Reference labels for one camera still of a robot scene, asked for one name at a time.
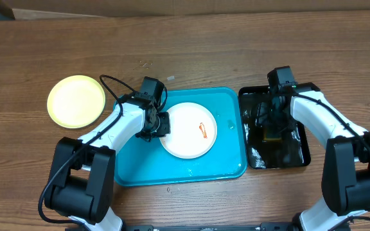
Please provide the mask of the green yellow sponge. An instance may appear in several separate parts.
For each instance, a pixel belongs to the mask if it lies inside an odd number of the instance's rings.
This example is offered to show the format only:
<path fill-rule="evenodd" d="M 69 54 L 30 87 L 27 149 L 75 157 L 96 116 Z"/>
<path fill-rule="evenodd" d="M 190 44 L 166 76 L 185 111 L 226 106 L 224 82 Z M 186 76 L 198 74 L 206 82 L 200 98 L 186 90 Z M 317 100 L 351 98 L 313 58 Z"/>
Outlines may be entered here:
<path fill-rule="evenodd" d="M 281 130 L 270 126 L 263 128 L 263 142 L 279 142 L 281 140 Z"/>

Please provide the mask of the white plate with ketchup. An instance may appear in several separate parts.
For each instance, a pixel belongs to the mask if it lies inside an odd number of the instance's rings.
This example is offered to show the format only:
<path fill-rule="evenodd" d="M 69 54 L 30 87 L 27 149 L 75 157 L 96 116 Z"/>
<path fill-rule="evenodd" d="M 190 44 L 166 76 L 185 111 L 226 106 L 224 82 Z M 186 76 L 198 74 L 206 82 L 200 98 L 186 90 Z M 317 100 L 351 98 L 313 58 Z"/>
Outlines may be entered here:
<path fill-rule="evenodd" d="M 170 133 L 160 138 L 163 148 L 174 157 L 198 158 L 214 145 L 218 128 L 212 113 L 197 103 L 179 103 L 170 107 Z"/>

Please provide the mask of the yellow-green plate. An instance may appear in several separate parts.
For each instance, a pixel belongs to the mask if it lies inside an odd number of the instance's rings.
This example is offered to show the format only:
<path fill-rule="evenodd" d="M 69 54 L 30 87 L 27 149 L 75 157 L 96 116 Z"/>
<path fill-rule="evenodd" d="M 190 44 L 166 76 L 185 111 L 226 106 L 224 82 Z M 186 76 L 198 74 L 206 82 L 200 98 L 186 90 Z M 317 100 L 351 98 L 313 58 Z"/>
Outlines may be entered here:
<path fill-rule="evenodd" d="M 59 126 L 76 129 L 95 122 L 105 107 L 103 87 L 93 78 L 74 75 L 60 80 L 50 91 L 47 110 Z"/>

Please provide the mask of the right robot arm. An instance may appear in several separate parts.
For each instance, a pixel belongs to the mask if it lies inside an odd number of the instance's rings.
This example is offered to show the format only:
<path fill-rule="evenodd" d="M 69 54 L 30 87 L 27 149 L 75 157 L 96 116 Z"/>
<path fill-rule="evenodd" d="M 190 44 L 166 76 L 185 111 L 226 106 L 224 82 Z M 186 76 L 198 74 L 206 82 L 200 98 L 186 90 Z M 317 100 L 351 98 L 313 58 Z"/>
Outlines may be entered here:
<path fill-rule="evenodd" d="M 302 211 L 290 230 L 348 230 L 370 221 L 370 132 L 353 123 L 312 83 L 269 85 L 262 100 L 270 135 L 298 122 L 324 146 L 322 197 Z"/>

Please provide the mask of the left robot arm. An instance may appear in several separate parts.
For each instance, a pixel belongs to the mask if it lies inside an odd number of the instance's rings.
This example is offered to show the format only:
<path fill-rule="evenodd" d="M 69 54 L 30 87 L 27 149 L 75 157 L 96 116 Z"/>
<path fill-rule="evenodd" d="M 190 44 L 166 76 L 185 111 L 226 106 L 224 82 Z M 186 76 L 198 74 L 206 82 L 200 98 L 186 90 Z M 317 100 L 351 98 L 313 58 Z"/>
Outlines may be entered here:
<path fill-rule="evenodd" d="M 170 132 L 169 115 L 162 111 L 167 98 L 166 92 L 124 95 L 93 131 L 60 139 L 39 198 L 40 217 L 77 230 L 121 230 L 123 222 L 110 207 L 116 155 L 131 137 L 149 142 Z"/>

